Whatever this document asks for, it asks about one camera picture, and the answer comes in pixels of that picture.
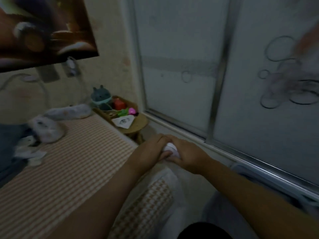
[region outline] pink object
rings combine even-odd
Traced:
[[[129,115],[135,115],[135,114],[136,114],[136,110],[134,108],[130,108]]]

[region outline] frosted glass door panel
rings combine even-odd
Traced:
[[[296,40],[319,16],[316,12],[305,16],[305,3],[287,1],[244,0],[213,135],[238,151],[319,185],[318,96],[295,92],[287,81],[291,79],[297,88],[311,86],[316,92],[318,83],[301,81],[309,76],[296,60],[277,61],[291,57]]]
[[[149,108],[207,132],[229,0],[134,0]]]

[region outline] bed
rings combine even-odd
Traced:
[[[38,167],[26,167],[0,189],[0,238],[46,238],[124,164],[136,144],[98,115],[64,121],[67,134],[43,145]],[[184,203],[177,177],[156,165],[130,193],[109,238],[149,238]]]

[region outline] forearm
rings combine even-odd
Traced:
[[[317,221],[225,165],[210,160],[202,175],[232,202],[260,238],[319,238]]]
[[[106,238],[140,176],[124,165],[110,181],[75,210],[50,238]]]

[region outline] person's leg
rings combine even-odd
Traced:
[[[210,223],[197,222],[184,229],[177,239],[198,238],[198,239],[232,239],[227,232]]]

